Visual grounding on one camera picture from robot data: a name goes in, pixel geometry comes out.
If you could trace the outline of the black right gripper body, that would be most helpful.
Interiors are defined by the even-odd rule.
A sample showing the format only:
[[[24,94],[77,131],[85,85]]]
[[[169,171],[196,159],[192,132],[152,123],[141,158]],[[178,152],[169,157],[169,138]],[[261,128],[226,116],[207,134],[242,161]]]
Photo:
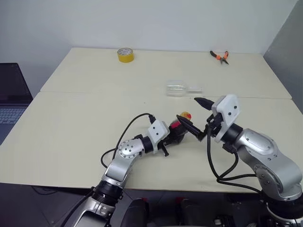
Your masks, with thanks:
[[[222,128],[221,123],[223,122],[223,117],[221,113],[218,113],[216,116],[211,114],[207,118],[207,132],[210,132],[211,137],[216,137],[220,129]]]

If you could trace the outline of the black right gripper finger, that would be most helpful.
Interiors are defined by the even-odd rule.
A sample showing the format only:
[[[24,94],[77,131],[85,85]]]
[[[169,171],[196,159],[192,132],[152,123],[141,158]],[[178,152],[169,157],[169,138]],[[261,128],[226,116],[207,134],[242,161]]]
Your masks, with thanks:
[[[203,97],[195,97],[194,100],[206,110],[211,110],[214,104],[212,100]]]

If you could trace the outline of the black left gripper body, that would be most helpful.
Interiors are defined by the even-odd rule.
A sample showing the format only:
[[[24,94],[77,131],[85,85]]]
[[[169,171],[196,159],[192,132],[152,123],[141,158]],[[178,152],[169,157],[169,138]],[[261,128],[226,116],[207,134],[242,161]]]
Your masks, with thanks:
[[[178,144],[178,134],[174,131],[171,131],[169,135],[163,139],[164,146],[172,144]]]

